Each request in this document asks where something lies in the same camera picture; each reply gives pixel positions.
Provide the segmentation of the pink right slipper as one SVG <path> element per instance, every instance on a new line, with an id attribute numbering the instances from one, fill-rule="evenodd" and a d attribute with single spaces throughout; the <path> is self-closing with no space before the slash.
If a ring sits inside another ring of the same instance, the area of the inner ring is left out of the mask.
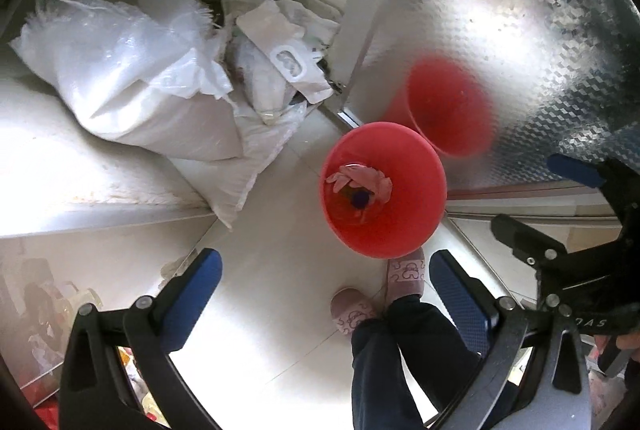
<path id="1" fill-rule="evenodd" d="M 422 297 L 425 287 L 425 257 L 422 248 L 388 261 L 386 304 L 405 297 Z"/>

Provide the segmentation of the red trash bucket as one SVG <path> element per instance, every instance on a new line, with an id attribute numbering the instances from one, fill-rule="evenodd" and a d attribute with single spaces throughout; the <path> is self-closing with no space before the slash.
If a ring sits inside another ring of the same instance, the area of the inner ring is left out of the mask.
<path id="1" fill-rule="evenodd" d="M 447 183 L 424 137 L 396 123 L 374 122 L 335 143 L 323 163 L 319 193 L 326 223 L 346 247 L 393 259 L 434 233 Z"/>

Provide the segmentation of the white woven sack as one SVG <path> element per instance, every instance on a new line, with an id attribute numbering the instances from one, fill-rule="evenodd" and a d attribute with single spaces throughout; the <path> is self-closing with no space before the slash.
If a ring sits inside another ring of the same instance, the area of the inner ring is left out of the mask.
<path id="1" fill-rule="evenodd" d="M 265 124 L 233 87 L 227 43 L 201 0 L 37 0 L 10 45 L 85 130 L 168 158 L 232 225 L 307 107 Z"/>

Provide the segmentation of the white plastic bag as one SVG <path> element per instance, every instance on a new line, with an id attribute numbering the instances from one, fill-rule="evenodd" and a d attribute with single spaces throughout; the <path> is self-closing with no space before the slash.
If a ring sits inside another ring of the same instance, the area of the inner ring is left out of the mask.
<path id="1" fill-rule="evenodd" d="M 299 94 L 319 104 L 333 94 L 324 56 L 342 14 L 322 0 L 222 0 L 226 64 L 267 125 Z"/>

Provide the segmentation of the person's blue trousers legs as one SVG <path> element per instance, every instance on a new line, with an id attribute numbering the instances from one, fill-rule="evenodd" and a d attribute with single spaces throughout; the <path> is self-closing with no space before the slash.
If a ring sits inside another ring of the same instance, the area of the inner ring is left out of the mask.
<path id="1" fill-rule="evenodd" d="M 352 343 L 352 422 L 356 429 L 421 429 L 407 366 L 440 412 L 469 384 L 480 355 L 450 321 L 417 294 L 394 301 L 381 318 L 358 325 Z"/>

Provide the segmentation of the metallic cabinet door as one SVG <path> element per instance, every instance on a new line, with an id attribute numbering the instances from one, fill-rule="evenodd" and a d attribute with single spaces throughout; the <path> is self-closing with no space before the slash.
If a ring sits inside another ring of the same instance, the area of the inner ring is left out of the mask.
<path id="1" fill-rule="evenodd" d="M 639 163 L 632 0 L 388 0 L 346 108 L 378 121 L 414 64 L 455 62 L 491 103 L 488 147 L 445 162 L 453 190 L 548 183 L 547 158 Z"/>

